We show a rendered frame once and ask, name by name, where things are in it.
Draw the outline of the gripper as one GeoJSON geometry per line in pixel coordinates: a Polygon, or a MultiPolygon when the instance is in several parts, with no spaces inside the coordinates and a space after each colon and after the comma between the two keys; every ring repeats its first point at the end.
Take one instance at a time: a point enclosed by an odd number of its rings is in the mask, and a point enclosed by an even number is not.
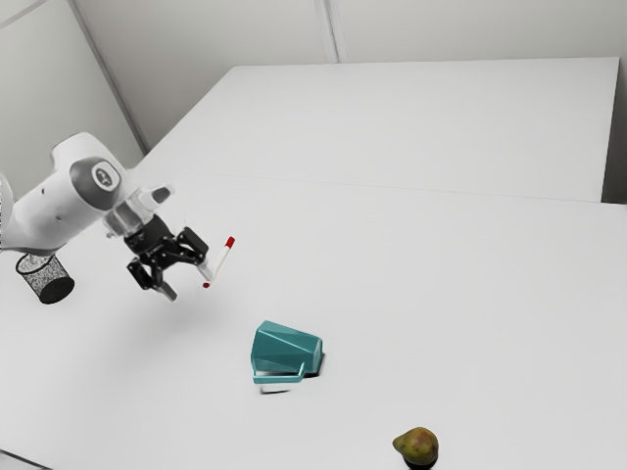
{"type": "Polygon", "coordinates": [[[177,263],[194,265],[206,280],[214,278],[207,254],[209,246],[190,227],[184,227],[173,235],[160,217],[153,217],[133,234],[123,238],[126,246],[138,257],[126,269],[142,290],[153,290],[165,296],[170,302],[177,299],[177,293],[165,280],[165,269],[177,263]],[[158,260],[142,262],[140,256],[155,258],[164,256],[164,266],[158,260]]]}

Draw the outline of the teal faceted mug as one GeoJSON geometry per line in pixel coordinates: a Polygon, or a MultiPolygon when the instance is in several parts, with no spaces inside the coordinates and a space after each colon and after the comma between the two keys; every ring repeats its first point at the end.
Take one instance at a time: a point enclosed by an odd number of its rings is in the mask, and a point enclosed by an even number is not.
{"type": "Polygon", "coordinates": [[[300,383],[319,372],[323,341],[318,336],[265,320],[256,330],[251,349],[255,384],[300,383]]]}

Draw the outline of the white pen with red cap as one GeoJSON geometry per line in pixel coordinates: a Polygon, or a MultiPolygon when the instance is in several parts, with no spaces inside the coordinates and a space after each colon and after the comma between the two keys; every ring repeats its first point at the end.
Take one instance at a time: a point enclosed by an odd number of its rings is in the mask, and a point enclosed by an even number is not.
{"type": "Polygon", "coordinates": [[[221,251],[219,252],[216,260],[210,263],[208,259],[205,259],[199,266],[198,270],[204,278],[203,287],[208,289],[216,281],[217,275],[224,265],[233,245],[235,244],[235,238],[229,236],[221,251]]]}

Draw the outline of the black mesh pen holder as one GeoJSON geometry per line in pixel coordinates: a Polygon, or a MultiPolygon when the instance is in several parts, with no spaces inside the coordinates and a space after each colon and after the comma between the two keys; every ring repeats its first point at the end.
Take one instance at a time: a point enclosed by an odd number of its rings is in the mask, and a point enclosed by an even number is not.
{"type": "Polygon", "coordinates": [[[16,263],[16,272],[45,305],[62,301],[74,288],[74,280],[55,255],[23,255],[16,263]]]}

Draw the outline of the green-brown pear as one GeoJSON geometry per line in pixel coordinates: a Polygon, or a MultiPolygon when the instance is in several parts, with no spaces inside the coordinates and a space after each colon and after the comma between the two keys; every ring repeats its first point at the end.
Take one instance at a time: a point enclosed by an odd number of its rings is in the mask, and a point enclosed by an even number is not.
{"type": "Polygon", "coordinates": [[[416,427],[395,438],[393,448],[403,459],[415,465],[429,465],[439,455],[436,435],[424,427],[416,427]]]}

